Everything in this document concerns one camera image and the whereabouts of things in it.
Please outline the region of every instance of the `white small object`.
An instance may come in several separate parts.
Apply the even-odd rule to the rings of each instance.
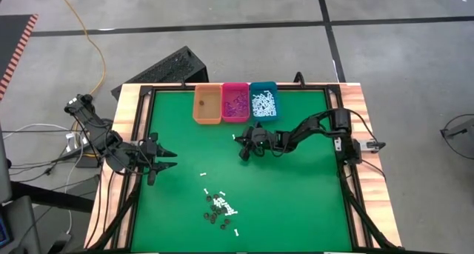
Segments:
[[[66,139],[73,138],[76,134],[75,133],[68,133],[66,134]]]

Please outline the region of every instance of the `plastic bin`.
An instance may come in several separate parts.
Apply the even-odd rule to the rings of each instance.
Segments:
[[[254,96],[264,95],[267,96],[267,92],[270,92],[273,97],[273,103],[275,105],[275,115],[268,116],[256,116],[256,108],[254,108],[253,101]],[[259,82],[250,84],[250,106],[252,107],[252,116],[255,121],[274,121],[278,119],[279,112],[279,101],[278,101],[278,87],[274,81]]]
[[[246,122],[250,117],[249,85],[247,83],[222,84],[222,118],[230,123]]]
[[[194,90],[193,118],[198,124],[221,122],[221,85],[198,84]]]

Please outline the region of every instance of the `white cable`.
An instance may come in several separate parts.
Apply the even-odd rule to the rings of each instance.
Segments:
[[[56,127],[56,128],[59,128],[59,129],[63,129],[65,131],[69,131],[70,129],[67,129],[66,127],[62,127],[62,126],[59,126],[57,124],[28,124],[28,125],[25,125],[23,126],[22,128],[20,129],[17,129],[15,130],[15,132],[18,132],[18,131],[21,131],[21,130],[24,130],[24,129],[27,129],[29,127],[35,127],[35,126],[43,126],[43,127]],[[8,135],[4,136],[3,139],[7,139],[11,136],[13,136],[15,133],[9,133]]]
[[[73,171],[74,171],[74,168],[76,168],[76,165],[79,163],[79,161],[81,160],[82,158],[82,155],[84,154],[84,145],[82,143],[82,137],[81,137],[81,133],[78,133],[78,132],[73,132],[73,133],[76,133],[79,135],[79,141],[81,142],[81,154],[79,155],[79,158],[77,159],[77,161],[75,162],[75,164],[73,165],[73,168],[71,169],[71,171],[69,172],[69,175],[67,176],[67,180],[66,180],[66,187],[64,187],[64,194],[67,193],[67,185],[69,184],[69,180],[71,179],[71,175],[73,174]],[[71,213],[71,210],[69,210],[69,229],[67,229],[67,232],[66,234],[70,234],[71,230],[73,228],[73,214]]]

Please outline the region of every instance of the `pink bin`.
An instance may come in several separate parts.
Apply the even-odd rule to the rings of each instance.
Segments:
[[[221,101],[224,121],[242,123],[250,117],[249,85],[247,83],[222,84]]]

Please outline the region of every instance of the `electronic device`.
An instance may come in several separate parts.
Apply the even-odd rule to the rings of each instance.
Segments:
[[[2,210],[3,209],[0,206],[0,248],[6,246],[13,240],[10,228],[7,226],[7,220],[4,218]]]

